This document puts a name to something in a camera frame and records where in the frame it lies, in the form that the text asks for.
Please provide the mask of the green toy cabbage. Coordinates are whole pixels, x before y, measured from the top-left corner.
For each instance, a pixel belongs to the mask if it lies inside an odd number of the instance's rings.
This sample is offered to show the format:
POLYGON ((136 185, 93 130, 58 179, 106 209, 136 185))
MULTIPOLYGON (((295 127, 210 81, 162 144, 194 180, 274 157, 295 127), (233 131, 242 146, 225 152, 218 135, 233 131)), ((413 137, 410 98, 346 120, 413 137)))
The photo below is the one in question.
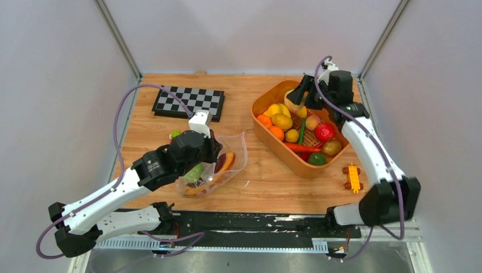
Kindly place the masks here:
POLYGON ((204 166, 202 163, 196 165, 189 172, 182 177, 185 185, 189 187, 197 187, 203 183, 202 174, 204 172, 204 166))

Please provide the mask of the clear zip top bag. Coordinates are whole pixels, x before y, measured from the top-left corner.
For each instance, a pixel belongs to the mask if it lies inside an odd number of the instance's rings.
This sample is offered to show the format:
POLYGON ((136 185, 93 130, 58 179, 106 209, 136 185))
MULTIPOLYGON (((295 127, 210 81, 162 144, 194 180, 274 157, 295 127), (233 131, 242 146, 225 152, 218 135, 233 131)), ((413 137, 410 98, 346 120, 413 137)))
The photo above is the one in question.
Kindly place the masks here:
POLYGON ((221 135, 216 163, 200 163, 176 181, 178 193, 185 197, 207 196, 242 171, 248 161, 245 133, 221 135))

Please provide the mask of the orange toy sausage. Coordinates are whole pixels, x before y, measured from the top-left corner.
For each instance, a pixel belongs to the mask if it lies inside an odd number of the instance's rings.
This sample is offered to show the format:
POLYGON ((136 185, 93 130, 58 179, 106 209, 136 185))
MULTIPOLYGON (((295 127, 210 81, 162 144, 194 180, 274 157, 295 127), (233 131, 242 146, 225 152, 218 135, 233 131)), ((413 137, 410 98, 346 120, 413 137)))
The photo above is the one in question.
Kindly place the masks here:
POLYGON ((227 152, 219 156, 217 164, 214 166, 214 173, 208 176, 198 187, 188 187, 184 190, 184 196, 201 196, 208 194, 211 190, 217 188, 228 179, 228 171, 230 171, 236 161, 234 152, 227 152))

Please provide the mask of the pink toy peach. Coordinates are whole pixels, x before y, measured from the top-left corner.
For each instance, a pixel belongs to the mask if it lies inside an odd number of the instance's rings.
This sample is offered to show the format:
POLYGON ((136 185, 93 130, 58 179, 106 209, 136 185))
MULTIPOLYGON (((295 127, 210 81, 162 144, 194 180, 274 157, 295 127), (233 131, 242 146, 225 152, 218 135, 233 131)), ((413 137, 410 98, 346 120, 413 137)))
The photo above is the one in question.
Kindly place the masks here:
POLYGON ((315 128, 321 123, 322 121, 317 115, 310 115, 305 119, 305 127, 310 131, 314 131, 315 128))

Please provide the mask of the red toy apple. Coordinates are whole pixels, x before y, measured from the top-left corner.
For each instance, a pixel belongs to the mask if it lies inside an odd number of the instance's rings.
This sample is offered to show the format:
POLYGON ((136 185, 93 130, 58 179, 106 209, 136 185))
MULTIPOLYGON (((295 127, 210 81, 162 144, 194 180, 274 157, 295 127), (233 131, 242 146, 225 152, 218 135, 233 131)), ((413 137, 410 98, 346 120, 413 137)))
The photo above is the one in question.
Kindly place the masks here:
POLYGON ((335 129, 329 123, 320 123, 313 132, 315 137, 323 143, 335 136, 335 129))

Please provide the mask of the orange plastic basket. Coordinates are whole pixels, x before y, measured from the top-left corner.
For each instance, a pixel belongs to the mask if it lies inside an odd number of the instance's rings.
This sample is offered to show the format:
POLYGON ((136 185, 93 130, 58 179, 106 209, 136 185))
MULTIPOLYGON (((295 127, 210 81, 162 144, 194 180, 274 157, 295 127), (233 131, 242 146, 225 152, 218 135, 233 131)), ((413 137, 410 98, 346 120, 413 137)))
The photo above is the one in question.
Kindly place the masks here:
POLYGON ((335 129, 334 138, 341 142, 341 151, 333 157, 328 157, 327 164, 323 166, 314 166, 305 162, 256 119, 256 117, 259 114, 263 114, 271 104, 283 102, 286 92, 294 89, 298 84, 298 81, 286 80, 266 91, 252 103, 251 116, 254 121, 254 132, 259 140, 271 149, 272 152, 296 175, 305 179, 311 179, 319 176, 323 171, 327 170, 351 147, 348 140, 338 131, 338 129, 335 129))

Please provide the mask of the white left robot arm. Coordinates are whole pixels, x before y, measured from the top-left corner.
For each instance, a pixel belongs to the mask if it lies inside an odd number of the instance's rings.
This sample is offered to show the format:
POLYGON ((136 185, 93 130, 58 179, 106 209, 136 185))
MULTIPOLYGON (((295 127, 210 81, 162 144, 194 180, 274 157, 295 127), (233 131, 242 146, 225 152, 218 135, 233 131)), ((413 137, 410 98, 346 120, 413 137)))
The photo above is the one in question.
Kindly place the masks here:
POLYGON ((161 235, 174 228, 174 215, 166 202, 144 209, 121 207, 165 185, 174 183, 200 163, 215 163, 223 146, 213 134, 188 130, 170 144, 146 152, 121 175, 80 201, 49 206, 55 241, 67 258, 82 255, 96 244, 131 232, 156 230, 161 235))

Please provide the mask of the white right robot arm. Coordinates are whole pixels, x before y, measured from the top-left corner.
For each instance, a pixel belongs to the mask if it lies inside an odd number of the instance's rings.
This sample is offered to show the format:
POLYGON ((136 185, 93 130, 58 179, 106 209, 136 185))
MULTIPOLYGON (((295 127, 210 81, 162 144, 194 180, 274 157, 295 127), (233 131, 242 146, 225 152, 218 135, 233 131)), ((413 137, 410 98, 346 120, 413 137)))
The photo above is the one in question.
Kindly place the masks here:
POLYGON ((325 71, 318 81, 304 75, 290 102, 312 110, 327 110, 329 119, 356 152, 369 181, 369 190, 357 203, 330 208, 325 231, 340 237, 347 225, 383 226, 411 220, 421 191, 416 177, 408 177, 388 155, 365 106, 354 101, 353 78, 348 71, 325 71))

